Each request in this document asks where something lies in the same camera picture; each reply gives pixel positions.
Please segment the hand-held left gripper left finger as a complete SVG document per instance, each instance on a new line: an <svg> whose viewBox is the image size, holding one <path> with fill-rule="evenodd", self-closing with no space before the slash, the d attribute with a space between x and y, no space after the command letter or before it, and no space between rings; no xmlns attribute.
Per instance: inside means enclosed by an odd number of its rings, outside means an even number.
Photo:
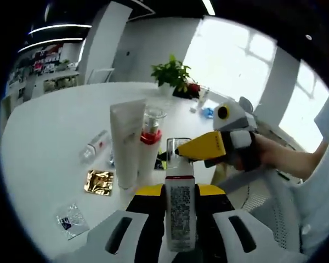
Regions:
<svg viewBox="0 0 329 263"><path fill-rule="evenodd" d="M164 185L139 189L87 237L87 262L158 262L165 217Z"/></svg>

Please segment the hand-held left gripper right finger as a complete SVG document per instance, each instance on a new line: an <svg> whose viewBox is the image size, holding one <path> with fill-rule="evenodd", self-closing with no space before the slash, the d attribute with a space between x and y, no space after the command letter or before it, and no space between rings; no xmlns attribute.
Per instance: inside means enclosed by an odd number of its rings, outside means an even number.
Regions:
<svg viewBox="0 0 329 263"><path fill-rule="evenodd" d="M235 210L225 192L196 185L198 262L279 262L280 247L270 228Z"/></svg>

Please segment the person's right hand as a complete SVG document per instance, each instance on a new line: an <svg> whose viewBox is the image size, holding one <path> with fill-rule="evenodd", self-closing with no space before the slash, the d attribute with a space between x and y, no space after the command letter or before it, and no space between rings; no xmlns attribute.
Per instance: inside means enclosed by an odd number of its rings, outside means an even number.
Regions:
<svg viewBox="0 0 329 263"><path fill-rule="evenodd" d="M279 149L279 144L260 134L255 134L257 154L262 166L276 167L276 153Z"/></svg>

